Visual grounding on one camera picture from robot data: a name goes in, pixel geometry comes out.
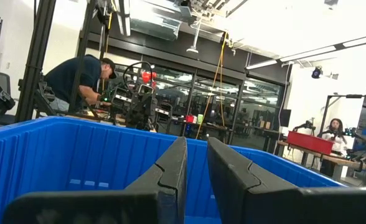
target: ceiling pipe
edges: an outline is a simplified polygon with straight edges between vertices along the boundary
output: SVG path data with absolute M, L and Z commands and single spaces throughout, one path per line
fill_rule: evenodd
M 197 39 L 198 39 L 198 35 L 200 34 L 200 26 L 201 26 L 201 20 L 199 21 L 198 26 L 197 26 L 197 31 L 195 32 L 193 46 L 191 46 L 189 49 L 187 49 L 186 52 L 193 52 L 196 54 L 199 53 L 197 50 Z

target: spotlight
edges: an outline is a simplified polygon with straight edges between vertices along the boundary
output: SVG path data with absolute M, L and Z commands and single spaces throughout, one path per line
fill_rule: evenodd
M 322 67 L 318 66 L 314 69 L 312 73 L 312 78 L 320 78 L 320 75 L 322 75 Z

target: hanging cable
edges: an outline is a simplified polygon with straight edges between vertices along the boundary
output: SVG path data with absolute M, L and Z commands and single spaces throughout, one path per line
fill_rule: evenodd
M 281 116 L 281 111 L 283 110 L 283 107 L 284 107 L 285 96 L 286 96 L 287 87 L 288 87 L 287 82 L 288 82 L 288 73 L 289 73 L 289 67 L 290 66 L 291 66 L 291 64 L 288 64 L 287 73 L 285 74 L 285 86 L 284 86 L 283 100 L 281 101 L 280 110 L 278 111 L 278 129 L 280 129 L 280 127 L 281 127 L 281 119 L 280 119 L 280 116 Z M 281 131 L 278 130 L 278 139 L 277 139 L 277 141 L 280 141 L 280 137 L 281 137 Z M 278 143 L 276 142 L 276 145 L 274 146 L 274 152 L 277 149 L 277 144 Z
M 223 43 L 226 42 L 226 38 L 227 38 L 227 32 L 225 34 L 225 40 L 223 41 Z M 222 98 L 222 74 L 223 74 L 223 53 L 222 53 L 221 60 L 220 60 L 220 89 L 219 90 L 220 90 L 220 113 L 222 115 L 222 124 L 223 124 L 223 127 L 225 128 L 225 118 L 223 115 L 223 98 Z
M 108 21 L 108 32 L 110 31 L 111 29 L 111 21 L 113 19 L 113 12 L 110 13 L 110 19 Z M 108 53 L 108 39 L 110 38 L 110 35 L 107 35 L 107 41 L 106 41 L 106 56 L 107 56 L 107 53 Z
M 207 106 L 205 107 L 205 111 L 204 111 L 204 117 L 202 118 L 200 126 L 198 127 L 198 131 L 197 131 L 197 135 L 196 135 L 195 139 L 198 139 L 198 135 L 200 134 L 202 123 L 205 121 L 205 116 L 207 114 L 208 105 L 209 105 L 209 102 L 210 102 L 210 97 L 212 96 L 212 92 L 213 92 L 213 89 L 214 89 L 214 86 L 215 86 L 216 78 L 218 76 L 219 66 L 220 66 L 220 63 L 222 62 L 222 59 L 223 59 L 223 50 L 225 48 L 226 36 L 227 36 L 227 32 L 225 34 L 225 41 L 223 41 L 222 49 L 220 51 L 219 61 L 218 61 L 218 65 L 217 65 L 216 72 L 215 72 L 215 77 L 213 78 L 212 88 L 211 88 L 211 91 L 210 91 L 210 94 L 209 94 L 209 97 L 208 97 Z

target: woman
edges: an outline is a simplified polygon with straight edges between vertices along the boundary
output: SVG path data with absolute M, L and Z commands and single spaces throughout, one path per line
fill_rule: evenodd
M 332 146 L 332 153 L 340 156 L 346 156 L 347 141 L 344 137 L 342 121 L 338 118 L 332 119 L 327 131 L 328 133 L 324 134 L 322 138 L 334 142 L 334 145 Z

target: red container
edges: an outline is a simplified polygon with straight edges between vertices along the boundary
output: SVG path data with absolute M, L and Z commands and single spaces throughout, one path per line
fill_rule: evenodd
M 295 131 L 289 131 L 287 143 L 326 155 L 331 153 L 332 146 L 334 145 L 331 141 Z
M 185 121 L 186 121 L 186 122 L 193 123 L 193 121 L 194 121 L 194 116 L 192 116 L 192 115 L 187 115 L 187 116 L 185 117 Z

